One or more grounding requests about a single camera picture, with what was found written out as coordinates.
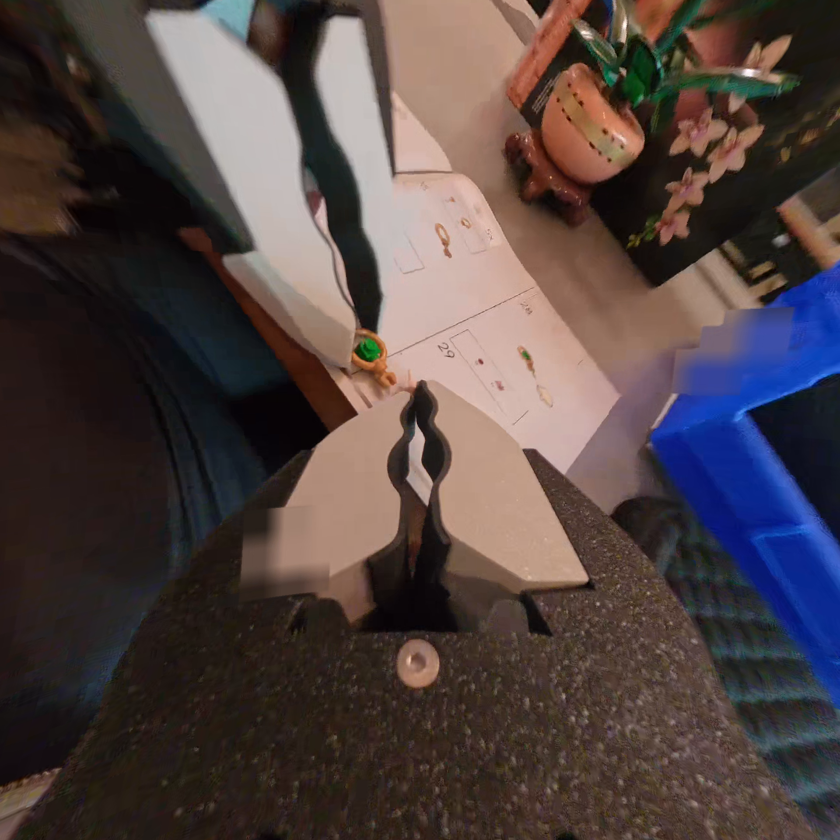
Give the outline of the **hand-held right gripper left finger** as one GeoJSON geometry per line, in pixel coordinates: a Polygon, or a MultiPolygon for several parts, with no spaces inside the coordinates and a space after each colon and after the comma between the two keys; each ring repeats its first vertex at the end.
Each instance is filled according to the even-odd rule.
{"type": "Polygon", "coordinates": [[[399,392],[331,432],[312,451],[286,504],[286,571],[350,623],[374,610],[367,560],[397,537],[401,494],[387,464],[405,431],[399,392]]]}

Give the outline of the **pale desk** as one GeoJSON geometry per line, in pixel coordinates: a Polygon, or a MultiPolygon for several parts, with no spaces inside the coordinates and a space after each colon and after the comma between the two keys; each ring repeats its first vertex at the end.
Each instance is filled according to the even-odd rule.
{"type": "Polygon", "coordinates": [[[501,147],[522,126],[507,86],[536,25],[527,3],[380,6],[393,90],[477,184],[525,269],[620,394],[568,477],[607,513],[631,497],[669,496],[646,442],[670,397],[675,353],[743,294],[713,289],[710,268],[651,288],[599,217],[569,228],[519,200],[501,147]]]}

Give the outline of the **black orchid-print box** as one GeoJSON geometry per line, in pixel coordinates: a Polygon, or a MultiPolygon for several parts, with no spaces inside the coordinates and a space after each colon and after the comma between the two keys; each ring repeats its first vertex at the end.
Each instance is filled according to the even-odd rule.
{"type": "Polygon", "coordinates": [[[521,198],[594,209],[651,285],[838,162],[838,2],[530,4],[521,198]]]}

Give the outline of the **black bumpy foam pad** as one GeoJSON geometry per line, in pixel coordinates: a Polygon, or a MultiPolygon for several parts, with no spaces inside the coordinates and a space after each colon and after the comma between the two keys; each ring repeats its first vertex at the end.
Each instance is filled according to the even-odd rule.
{"type": "Polygon", "coordinates": [[[753,746],[820,838],[839,838],[839,716],[762,596],[680,503],[636,497],[612,519],[647,555],[705,642],[753,746]]]}

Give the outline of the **blue plastic bin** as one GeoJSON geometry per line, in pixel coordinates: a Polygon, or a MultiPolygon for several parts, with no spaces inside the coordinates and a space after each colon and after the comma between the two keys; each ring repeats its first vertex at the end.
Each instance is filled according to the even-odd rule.
{"type": "Polygon", "coordinates": [[[678,350],[658,461],[839,701],[839,267],[678,350]]]}

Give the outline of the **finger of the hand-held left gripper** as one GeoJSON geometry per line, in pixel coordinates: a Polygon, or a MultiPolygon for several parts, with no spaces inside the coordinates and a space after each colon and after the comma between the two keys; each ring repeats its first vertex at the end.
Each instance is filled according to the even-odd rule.
{"type": "Polygon", "coordinates": [[[348,366],[356,318],[341,257],[308,204],[285,88],[203,13],[151,10],[148,29],[247,229],[250,250],[224,256],[225,268],[302,347],[348,366]]]}
{"type": "Polygon", "coordinates": [[[395,237],[391,81],[380,2],[326,2],[313,79],[327,139],[316,181],[357,325],[380,330],[395,237]]]}

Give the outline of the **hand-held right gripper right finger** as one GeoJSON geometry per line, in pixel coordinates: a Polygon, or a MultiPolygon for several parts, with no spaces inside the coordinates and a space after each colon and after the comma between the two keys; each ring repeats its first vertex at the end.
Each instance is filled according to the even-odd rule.
{"type": "Polygon", "coordinates": [[[520,444],[437,381],[417,385],[417,468],[451,548],[445,570],[509,592],[589,583],[520,444]]]}

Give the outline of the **building instruction booklet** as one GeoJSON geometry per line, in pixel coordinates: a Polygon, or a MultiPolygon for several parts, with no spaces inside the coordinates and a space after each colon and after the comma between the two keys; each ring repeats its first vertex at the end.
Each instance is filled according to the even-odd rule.
{"type": "Polygon", "coordinates": [[[401,225],[380,337],[404,385],[435,380],[567,472],[618,392],[531,278],[486,198],[392,94],[401,225]]]}

